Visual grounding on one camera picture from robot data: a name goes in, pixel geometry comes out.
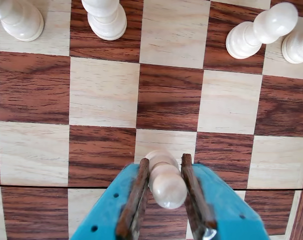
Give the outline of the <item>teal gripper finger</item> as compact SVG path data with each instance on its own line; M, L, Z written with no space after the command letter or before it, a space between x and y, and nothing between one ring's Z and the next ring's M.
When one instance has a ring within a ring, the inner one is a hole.
M137 240L148 202L149 160L127 165L76 229L72 240Z
M269 235L256 213L210 168L181 157L187 187L185 208L195 240L267 240Z

